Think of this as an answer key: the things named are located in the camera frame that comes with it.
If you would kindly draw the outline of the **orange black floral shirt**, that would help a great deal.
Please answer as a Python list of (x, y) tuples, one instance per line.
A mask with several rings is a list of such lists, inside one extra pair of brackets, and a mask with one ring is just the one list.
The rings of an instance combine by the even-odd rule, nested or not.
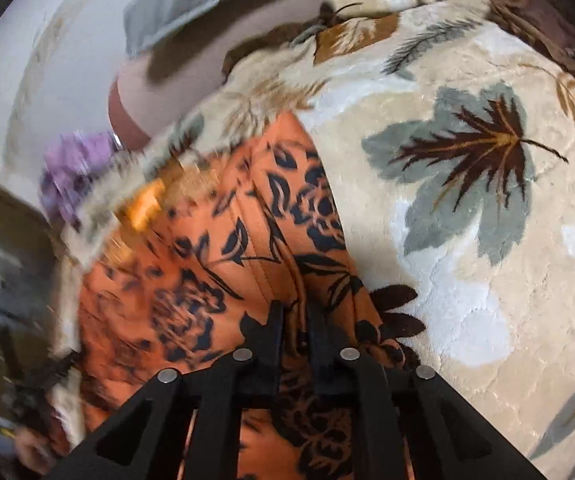
[(84, 278), (81, 397), (94, 430), (158, 370), (201, 370), (243, 344), (274, 306), (286, 311), (284, 372), (273, 408), (240, 428), (243, 479), (348, 479), (350, 416), (313, 391), (306, 318), (320, 309), (350, 344), (386, 365), (403, 359), (357, 277), (321, 158), (284, 113), (228, 156), (214, 196), (158, 214), (124, 264)]

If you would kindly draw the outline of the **brown wooden glass door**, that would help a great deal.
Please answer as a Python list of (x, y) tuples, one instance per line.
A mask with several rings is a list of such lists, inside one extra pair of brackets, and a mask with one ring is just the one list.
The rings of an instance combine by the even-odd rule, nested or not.
[(53, 278), (43, 217), (0, 188), (0, 419), (48, 434)]

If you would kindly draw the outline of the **beige leaf pattern blanket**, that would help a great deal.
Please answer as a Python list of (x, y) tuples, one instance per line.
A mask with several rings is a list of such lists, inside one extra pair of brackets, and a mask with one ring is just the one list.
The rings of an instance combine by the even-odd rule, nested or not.
[(549, 479), (575, 479), (575, 78), (493, 21), (491, 0), (330, 0), (341, 20), (245, 56), (141, 153), (117, 156), (64, 231), (53, 393), (86, 428), (79, 306), (214, 156), (294, 115), (357, 277), (403, 353), (443, 376)]

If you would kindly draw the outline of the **purple floral cloth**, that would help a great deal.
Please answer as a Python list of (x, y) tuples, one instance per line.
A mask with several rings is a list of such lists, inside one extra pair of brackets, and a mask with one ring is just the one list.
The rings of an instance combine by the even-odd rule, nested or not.
[(61, 136), (43, 156), (39, 202), (46, 220), (75, 226), (79, 204), (120, 148), (112, 131)]

